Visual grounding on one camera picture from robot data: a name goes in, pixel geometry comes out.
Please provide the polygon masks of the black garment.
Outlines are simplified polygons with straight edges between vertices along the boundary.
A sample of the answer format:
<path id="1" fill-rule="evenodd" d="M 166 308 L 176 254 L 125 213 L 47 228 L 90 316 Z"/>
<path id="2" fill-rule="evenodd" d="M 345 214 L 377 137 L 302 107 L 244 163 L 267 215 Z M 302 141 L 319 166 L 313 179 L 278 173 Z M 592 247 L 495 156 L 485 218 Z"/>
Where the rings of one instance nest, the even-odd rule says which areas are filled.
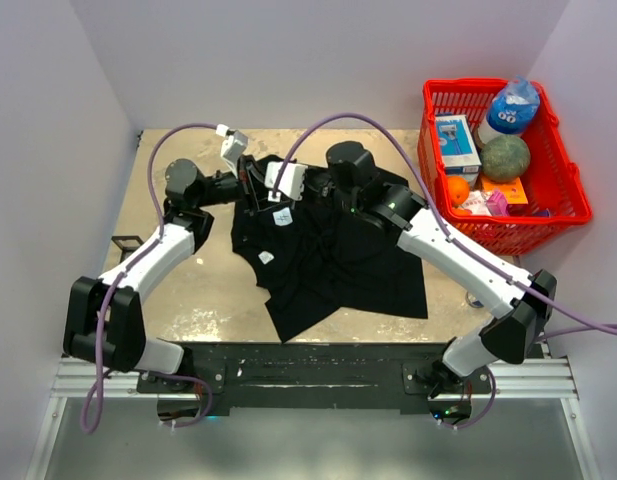
<path id="1" fill-rule="evenodd" d="M 287 342 L 340 308 L 407 318 L 428 316 L 421 260 L 379 229 L 338 210 L 301 201 L 234 206 L 233 252 L 270 297 L 265 308 Z M 258 255 L 274 259 L 263 264 Z"/>

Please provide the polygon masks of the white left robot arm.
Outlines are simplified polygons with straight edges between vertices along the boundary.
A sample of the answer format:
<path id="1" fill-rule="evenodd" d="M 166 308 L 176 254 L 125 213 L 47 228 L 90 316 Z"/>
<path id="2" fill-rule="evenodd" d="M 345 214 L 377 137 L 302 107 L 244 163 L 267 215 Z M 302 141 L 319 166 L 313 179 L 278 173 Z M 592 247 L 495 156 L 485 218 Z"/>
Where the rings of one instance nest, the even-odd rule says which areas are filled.
<path id="1" fill-rule="evenodd" d="M 265 160 L 243 155 L 235 171 L 206 176 L 191 160 L 172 162 L 165 172 L 162 223 L 154 234 L 113 269 L 73 283 L 64 353 L 113 371 L 160 374 L 173 392 L 188 390 L 195 376 L 222 388 L 222 365 L 203 366 L 191 347 L 147 335 L 142 305 L 208 240 L 214 217 L 207 207 L 235 202 L 244 202 L 251 210 L 259 207 L 267 197 L 266 167 Z"/>

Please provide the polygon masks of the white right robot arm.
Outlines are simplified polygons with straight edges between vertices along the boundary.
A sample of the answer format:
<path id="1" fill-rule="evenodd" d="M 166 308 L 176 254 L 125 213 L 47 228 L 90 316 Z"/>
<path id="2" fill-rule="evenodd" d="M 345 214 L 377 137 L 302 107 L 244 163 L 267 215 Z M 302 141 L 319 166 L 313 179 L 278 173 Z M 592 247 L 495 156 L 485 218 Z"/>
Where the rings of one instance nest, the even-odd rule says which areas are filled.
<path id="1" fill-rule="evenodd" d="M 323 202 L 383 232 L 397 248 L 472 293 L 491 314 L 489 322 L 450 340 L 418 373 L 430 394 L 457 392 L 471 374 L 496 361 L 523 363 L 551 315 L 546 302 L 555 296 L 556 278 L 502 260 L 437 218 L 421 195 L 388 179 L 361 143 L 337 143 L 326 158 L 326 167 L 307 168 L 305 200 Z"/>

